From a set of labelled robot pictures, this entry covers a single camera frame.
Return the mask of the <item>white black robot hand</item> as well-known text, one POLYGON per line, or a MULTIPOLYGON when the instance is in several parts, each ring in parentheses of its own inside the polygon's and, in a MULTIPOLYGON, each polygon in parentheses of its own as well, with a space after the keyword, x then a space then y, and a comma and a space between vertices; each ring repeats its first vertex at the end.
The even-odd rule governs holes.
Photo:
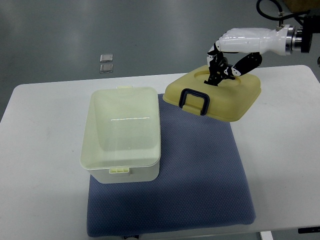
POLYGON ((285 25, 281 29, 233 28, 224 33, 207 52, 209 77, 205 84, 218 86, 223 80, 234 80, 262 63, 262 54, 271 51, 285 56, 292 52, 294 29, 285 25), (234 65, 228 63, 225 53, 244 53, 234 65))

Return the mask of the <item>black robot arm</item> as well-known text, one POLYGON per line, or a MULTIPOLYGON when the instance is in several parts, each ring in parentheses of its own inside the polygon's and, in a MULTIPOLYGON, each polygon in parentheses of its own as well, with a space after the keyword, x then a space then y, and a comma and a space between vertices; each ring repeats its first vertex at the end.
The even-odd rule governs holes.
POLYGON ((278 9, 277 17, 270 16, 264 13, 260 8, 260 0, 256 2, 257 12, 262 17, 268 20, 277 21, 278 30, 285 26, 285 20, 295 19, 300 24, 300 27, 289 27, 288 36, 286 37, 287 43, 285 44, 286 51, 289 53, 291 53, 292 51, 309 53, 311 49, 313 34, 318 34, 320 32, 320 10, 318 8, 307 9, 304 11, 284 15, 281 4, 277 0, 273 0, 272 2, 276 5, 278 9))

